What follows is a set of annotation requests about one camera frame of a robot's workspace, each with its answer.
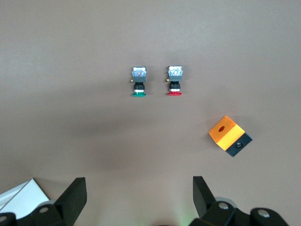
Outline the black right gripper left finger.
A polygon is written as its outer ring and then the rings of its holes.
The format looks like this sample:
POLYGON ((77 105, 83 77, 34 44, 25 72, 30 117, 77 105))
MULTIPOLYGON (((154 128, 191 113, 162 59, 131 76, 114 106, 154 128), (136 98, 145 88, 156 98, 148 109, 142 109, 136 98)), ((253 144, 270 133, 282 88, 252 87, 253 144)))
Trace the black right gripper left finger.
POLYGON ((36 207, 16 219, 12 212, 1 213, 2 226, 72 226, 87 203, 86 179, 76 178, 53 204, 36 207))

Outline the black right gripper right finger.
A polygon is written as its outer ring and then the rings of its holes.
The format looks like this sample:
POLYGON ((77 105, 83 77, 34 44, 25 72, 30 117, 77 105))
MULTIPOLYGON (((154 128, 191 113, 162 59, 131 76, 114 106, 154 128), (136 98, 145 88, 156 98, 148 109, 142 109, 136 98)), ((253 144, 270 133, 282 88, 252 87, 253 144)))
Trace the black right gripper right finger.
POLYGON ((286 226, 275 211, 253 208, 242 212, 226 201, 217 201, 202 176, 193 177, 193 201, 198 213, 191 226, 286 226))

